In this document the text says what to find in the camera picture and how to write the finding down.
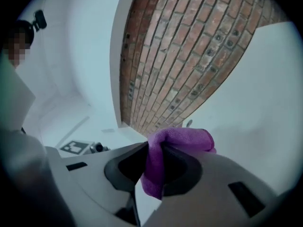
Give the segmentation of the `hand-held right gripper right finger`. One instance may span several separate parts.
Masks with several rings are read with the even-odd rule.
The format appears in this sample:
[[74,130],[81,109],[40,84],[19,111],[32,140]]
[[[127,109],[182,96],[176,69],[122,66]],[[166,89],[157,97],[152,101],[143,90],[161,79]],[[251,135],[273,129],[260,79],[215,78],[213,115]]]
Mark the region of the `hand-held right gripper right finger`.
[[162,202],[143,227],[259,227],[284,198],[227,157],[170,146],[163,156]]

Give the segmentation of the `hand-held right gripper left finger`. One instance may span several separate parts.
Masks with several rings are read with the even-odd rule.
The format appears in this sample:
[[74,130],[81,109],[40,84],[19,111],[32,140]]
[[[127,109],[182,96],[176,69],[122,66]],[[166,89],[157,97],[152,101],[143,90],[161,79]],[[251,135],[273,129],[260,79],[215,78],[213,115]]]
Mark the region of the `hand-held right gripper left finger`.
[[46,147],[50,169],[75,227],[139,227],[134,196],[148,144],[62,158]]

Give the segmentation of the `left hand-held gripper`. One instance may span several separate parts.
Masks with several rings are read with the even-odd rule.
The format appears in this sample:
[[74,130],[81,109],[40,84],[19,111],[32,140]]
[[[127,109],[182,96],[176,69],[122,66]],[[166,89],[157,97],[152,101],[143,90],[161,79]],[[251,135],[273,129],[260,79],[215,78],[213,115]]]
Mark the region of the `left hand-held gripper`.
[[82,156],[109,150],[109,147],[100,142],[72,140],[59,148],[59,154],[61,156]]

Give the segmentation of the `purple cleaning cloth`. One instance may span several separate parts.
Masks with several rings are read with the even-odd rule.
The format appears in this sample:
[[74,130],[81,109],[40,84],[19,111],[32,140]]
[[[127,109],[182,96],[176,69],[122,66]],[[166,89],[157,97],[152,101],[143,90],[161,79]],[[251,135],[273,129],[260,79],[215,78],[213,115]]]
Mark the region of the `purple cleaning cloth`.
[[144,192],[158,200],[162,199],[164,185],[180,177],[187,168],[179,157],[169,154],[165,159],[163,153],[165,146],[216,153],[214,139],[205,129],[179,127],[162,129],[148,138],[148,145],[146,167],[141,176],[141,183]]

